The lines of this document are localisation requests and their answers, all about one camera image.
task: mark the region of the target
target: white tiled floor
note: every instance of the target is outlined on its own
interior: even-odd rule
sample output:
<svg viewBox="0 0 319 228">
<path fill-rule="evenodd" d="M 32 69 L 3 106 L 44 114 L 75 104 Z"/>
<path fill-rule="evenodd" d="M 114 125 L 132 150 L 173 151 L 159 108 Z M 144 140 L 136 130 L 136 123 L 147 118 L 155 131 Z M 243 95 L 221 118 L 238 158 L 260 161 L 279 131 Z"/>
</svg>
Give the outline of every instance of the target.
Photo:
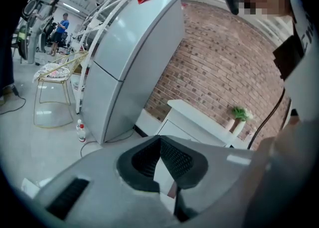
<svg viewBox="0 0 319 228">
<path fill-rule="evenodd" d="M 76 122 L 81 115 L 75 113 L 74 96 L 71 85 L 68 83 L 71 98 L 71 114 L 73 123 L 56 129 L 44 129 L 33 124 L 33 105 L 37 83 L 32 83 L 34 73 L 39 69 L 34 64 L 25 61 L 20 64 L 17 51 L 13 59 L 15 85 L 21 97 L 26 99 L 26 104 L 18 111 L 0 116 L 0 163 L 9 182 L 20 188 L 23 178 L 36 182 L 54 177 L 59 172 L 80 159 L 80 149 L 83 143 L 78 141 L 76 134 Z M 41 101 L 48 99 L 63 101 L 62 86 L 58 84 L 44 84 Z M 4 106 L 0 107 L 0 113 L 19 107 L 23 100 L 13 94 L 6 98 Z M 36 122 L 58 125 L 59 122 L 69 121 L 70 114 L 63 104 L 36 102 Z M 130 131 L 119 138 L 130 135 Z M 134 134 L 127 139 L 139 138 Z M 91 135 L 87 136 L 87 142 L 93 141 Z M 82 154 L 101 149 L 98 143 L 85 146 Z"/>
</svg>

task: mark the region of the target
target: ceiling light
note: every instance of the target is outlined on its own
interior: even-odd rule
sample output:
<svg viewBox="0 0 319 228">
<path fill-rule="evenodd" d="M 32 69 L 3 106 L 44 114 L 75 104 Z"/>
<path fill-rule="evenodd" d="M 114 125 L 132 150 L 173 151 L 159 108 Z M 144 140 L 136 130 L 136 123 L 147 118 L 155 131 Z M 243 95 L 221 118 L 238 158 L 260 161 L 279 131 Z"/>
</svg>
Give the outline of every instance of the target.
<svg viewBox="0 0 319 228">
<path fill-rule="evenodd" d="M 66 7 L 69 7 L 70 9 L 73 9 L 73 10 L 75 10 L 75 11 L 77 11 L 77 12 L 80 12 L 78 9 L 76 9 L 76 8 L 74 8 L 74 7 L 72 7 L 72 6 L 70 6 L 70 5 L 68 5 L 68 4 L 66 4 L 66 3 L 63 3 Z"/>
</svg>

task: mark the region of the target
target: potted plant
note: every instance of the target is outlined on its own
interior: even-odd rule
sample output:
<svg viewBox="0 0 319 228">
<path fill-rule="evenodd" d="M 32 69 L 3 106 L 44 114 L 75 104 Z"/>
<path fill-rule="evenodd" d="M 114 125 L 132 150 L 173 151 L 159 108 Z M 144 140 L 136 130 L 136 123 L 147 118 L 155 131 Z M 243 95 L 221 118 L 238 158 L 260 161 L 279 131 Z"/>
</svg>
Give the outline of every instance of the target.
<svg viewBox="0 0 319 228">
<path fill-rule="evenodd" d="M 232 113 L 236 119 L 240 120 L 233 131 L 233 135 L 237 137 L 245 127 L 246 121 L 253 119 L 254 116 L 247 108 L 243 108 L 240 106 L 235 106 L 232 110 Z"/>
</svg>

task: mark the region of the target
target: gray refrigerator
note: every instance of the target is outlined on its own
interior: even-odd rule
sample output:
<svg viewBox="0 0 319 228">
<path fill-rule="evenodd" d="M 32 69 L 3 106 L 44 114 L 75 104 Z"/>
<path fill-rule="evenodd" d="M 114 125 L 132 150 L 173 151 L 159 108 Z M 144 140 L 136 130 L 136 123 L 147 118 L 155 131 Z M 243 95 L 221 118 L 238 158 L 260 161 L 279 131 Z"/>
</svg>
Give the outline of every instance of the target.
<svg viewBox="0 0 319 228">
<path fill-rule="evenodd" d="M 85 84 L 84 123 L 100 143 L 132 129 L 184 36 L 180 0 L 132 0 L 103 37 Z"/>
</svg>

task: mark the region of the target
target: blue shirt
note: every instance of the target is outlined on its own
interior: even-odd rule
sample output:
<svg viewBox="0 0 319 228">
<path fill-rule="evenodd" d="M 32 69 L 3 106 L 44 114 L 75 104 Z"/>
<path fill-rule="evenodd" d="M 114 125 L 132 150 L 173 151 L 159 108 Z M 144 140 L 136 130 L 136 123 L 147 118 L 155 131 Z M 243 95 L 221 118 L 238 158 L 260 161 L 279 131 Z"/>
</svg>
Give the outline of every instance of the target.
<svg viewBox="0 0 319 228">
<path fill-rule="evenodd" d="M 62 20 L 61 22 L 60 22 L 60 24 L 62 25 L 62 26 L 64 26 L 65 28 L 68 28 L 68 26 L 69 26 L 69 21 L 68 20 Z M 56 29 L 56 32 L 58 32 L 58 33 L 63 33 L 65 31 L 65 29 L 63 29 L 63 28 L 61 28 L 61 27 L 58 27 L 57 29 Z"/>
</svg>

